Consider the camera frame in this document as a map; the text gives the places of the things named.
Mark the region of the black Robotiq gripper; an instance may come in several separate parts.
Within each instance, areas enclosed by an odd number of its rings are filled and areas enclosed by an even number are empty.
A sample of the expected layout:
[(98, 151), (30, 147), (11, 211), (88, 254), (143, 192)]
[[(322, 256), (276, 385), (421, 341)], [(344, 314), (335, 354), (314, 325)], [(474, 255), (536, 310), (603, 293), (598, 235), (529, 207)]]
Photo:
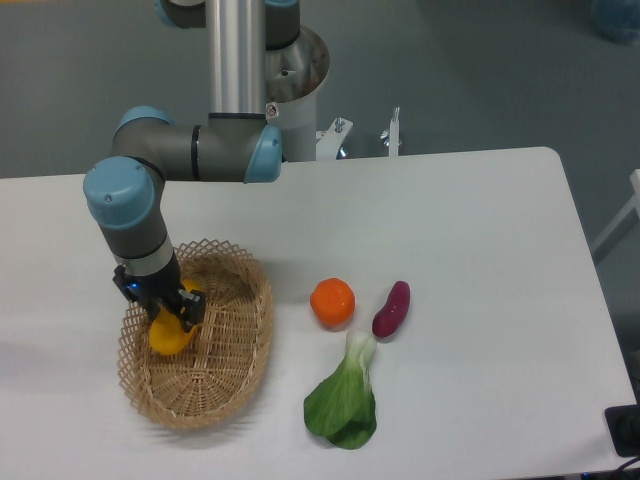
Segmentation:
[(124, 298), (142, 307), (150, 320), (165, 307), (179, 318), (183, 331), (190, 333), (204, 319), (206, 296), (199, 289), (185, 290), (180, 275), (178, 261), (170, 259), (159, 270), (145, 275), (131, 274), (118, 265), (112, 280)]

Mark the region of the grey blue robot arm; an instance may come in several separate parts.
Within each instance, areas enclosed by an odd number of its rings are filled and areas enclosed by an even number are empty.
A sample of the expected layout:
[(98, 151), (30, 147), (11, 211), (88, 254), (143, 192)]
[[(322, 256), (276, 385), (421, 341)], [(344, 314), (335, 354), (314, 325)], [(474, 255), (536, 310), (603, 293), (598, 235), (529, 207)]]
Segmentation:
[(201, 125), (163, 111), (128, 110), (111, 153), (83, 191), (117, 266), (123, 296), (154, 319), (166, 308), (184, 332), (204, 318), (206, 297), (187, 286), (160, 210), (167, 181), (268, 183), (281, 171), (281, 131), (267, 122), (266, 54), (298, 38), (296, 1), (157, 1), (163, 22), (208, 33), (211, 104)]

